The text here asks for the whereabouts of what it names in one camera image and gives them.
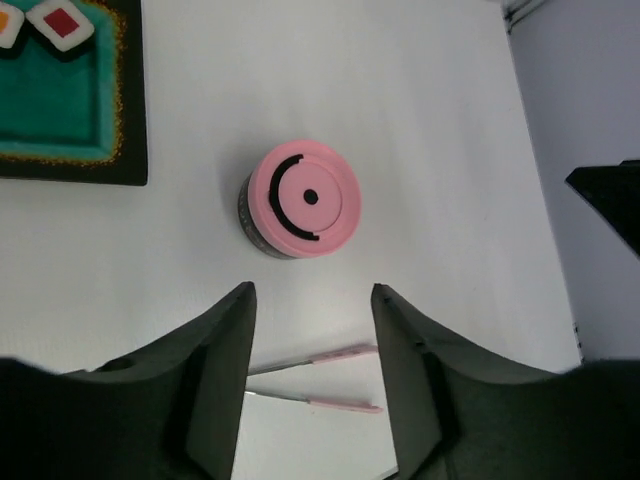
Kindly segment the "pink lunch box lid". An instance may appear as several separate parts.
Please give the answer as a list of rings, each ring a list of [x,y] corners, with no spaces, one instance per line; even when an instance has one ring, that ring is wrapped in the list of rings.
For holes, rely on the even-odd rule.
[[[335,150],[294,140],[275,147],[251,174],[256,169],[269,170],[273,211],[302,259],[331,254],[351,239],[361,216],[361,192],[353,170]]]

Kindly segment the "round steel lunch box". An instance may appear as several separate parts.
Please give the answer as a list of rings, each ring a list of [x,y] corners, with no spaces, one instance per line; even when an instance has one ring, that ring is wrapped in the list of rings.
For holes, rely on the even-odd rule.
[[[237,200],[240,227],[262,253],[278,259],[302,259],[302,251],[291,243],[292,235],[273,211],[268,173],[256,169],[242,184]]]

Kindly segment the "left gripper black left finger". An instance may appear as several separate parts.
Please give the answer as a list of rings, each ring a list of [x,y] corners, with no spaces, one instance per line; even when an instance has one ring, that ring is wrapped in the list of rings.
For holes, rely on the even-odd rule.
[[[257,296],[209,310],[100,368],[58,374],[1,361],[5,479],[227,479]]]

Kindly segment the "steel tongs with pink tips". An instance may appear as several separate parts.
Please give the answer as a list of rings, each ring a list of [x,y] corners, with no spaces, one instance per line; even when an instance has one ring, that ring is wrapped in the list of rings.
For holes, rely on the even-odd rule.
[[[378,347],[356,344],[252,367],[247,395],[354,413],[380,414],[372,383]]]

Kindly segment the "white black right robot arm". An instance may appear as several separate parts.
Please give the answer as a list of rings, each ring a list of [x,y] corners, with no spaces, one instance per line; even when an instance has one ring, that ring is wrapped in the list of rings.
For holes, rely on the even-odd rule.
[[[639,160],[574,169],[565,182],[582,197],[639,256]]]

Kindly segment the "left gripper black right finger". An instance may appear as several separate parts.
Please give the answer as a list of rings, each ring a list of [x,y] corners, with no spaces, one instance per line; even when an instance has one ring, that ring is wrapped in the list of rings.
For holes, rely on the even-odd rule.
[[[635,479],[639,364],[551,373],[494,353],[391,287],[371,294],[401,479]]]

